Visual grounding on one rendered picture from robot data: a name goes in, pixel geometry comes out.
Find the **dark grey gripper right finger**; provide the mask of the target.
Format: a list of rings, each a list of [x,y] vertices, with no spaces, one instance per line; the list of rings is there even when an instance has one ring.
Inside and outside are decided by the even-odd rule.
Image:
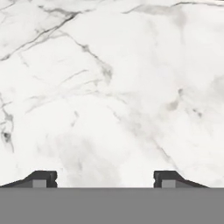
[[[184,179],[176,171],[154,171],[154,188],[206,188],[205,185]]]

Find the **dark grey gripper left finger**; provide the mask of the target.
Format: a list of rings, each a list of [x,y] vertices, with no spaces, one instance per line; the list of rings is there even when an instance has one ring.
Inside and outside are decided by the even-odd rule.
[[[0,188],[57,188],[58,174],[56,171],[34,171],[26,178],[0,185]]]

